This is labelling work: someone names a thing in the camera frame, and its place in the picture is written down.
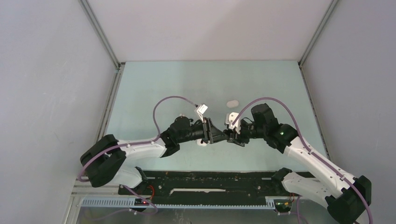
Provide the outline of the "white gold-trimmed charging case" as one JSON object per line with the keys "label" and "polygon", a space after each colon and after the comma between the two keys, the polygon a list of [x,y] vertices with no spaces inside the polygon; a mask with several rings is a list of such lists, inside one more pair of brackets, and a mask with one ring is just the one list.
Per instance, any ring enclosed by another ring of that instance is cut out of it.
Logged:
{"label": "white gold-trimmed charging case", "polygon": [[201,146],[201,147],[205,147],[205,146],[207,146],[207,143],[204,140],[199,139],[199,140],[197,140],[197,145]]}

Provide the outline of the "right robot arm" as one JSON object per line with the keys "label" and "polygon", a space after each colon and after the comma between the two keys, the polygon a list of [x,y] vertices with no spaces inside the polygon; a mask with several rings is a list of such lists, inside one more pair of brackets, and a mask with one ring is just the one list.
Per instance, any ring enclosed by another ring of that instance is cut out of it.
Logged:
{"label": "right robot arm", "polygon": [[299,162],[316,180],[302,177],[288,168],[273,176],[272,190],[277,195],[295,193],[327,209],[339,224],[361,224],[362,215],[371,204],[372,183],[365,176],[355,177],[344,171],[311,145],[298,130],[282,124],[267,104],[251,109],[253,121],[246,122],[241,113],[226,115],[229,141],[245,146],[251,139],[263,139],[271,148]]}

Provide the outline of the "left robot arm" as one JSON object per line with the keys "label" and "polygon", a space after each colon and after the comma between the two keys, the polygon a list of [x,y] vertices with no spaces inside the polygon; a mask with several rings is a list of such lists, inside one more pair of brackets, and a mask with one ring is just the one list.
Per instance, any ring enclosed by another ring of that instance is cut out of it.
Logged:
{"label": "left robot arm", "polygon": [[118,140],[112,134],[102,137],[80,157],[84,168],[82,173],[94,188],[118,184],[126,185],[136,194],[143,194],[148,182],[134,161],[171,156],[180,150],[182,143],[189,141],[214,144],[228,139],[228,135],[215,127],[210,118],[194,122],[179,116],[158,139],[126,141]]}

